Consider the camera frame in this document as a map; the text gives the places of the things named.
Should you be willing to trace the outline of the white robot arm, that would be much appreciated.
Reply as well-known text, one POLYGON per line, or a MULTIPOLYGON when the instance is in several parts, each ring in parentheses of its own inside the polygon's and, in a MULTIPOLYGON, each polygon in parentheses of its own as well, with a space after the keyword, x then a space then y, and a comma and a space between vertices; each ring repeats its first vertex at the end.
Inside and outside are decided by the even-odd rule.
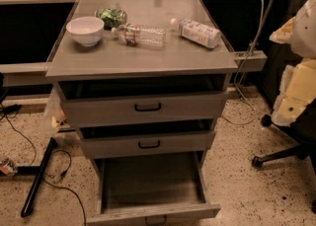
POLYGON ((290 126, 316 99, 316 0, 307 0, 270 40, 288 43, 302 58, 295 67, 285 67, 272 113, 274 124, 290 126))

